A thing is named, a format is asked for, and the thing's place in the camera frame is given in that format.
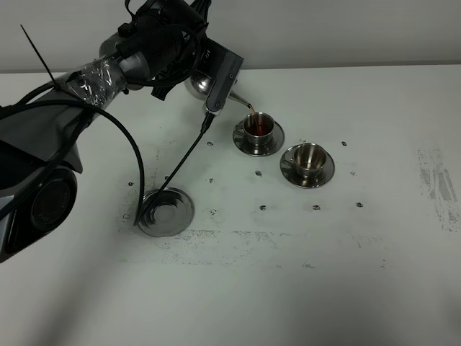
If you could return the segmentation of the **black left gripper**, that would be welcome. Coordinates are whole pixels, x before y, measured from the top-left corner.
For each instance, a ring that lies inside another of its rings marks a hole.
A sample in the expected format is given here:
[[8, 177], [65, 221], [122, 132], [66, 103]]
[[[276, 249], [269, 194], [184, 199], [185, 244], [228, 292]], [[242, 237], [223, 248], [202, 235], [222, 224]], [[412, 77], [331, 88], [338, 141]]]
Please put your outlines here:
[[127, 27], [125, 77], [132, 89], [166, 95], [197, 68], [206, 38], [210, 1], [146, 1]]

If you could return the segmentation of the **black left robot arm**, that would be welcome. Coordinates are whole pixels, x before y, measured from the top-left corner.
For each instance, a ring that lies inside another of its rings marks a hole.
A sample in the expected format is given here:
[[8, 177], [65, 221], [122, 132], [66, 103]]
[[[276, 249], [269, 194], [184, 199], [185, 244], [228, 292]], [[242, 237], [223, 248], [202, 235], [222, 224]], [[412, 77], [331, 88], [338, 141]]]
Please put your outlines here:
[[119, 94], [150, 87], [163, 99], [197, 69], [208, 1], [147, 1], [95, 61], [1, 109], [1, 259], [58, 228], [77, 195], [76, 142]]

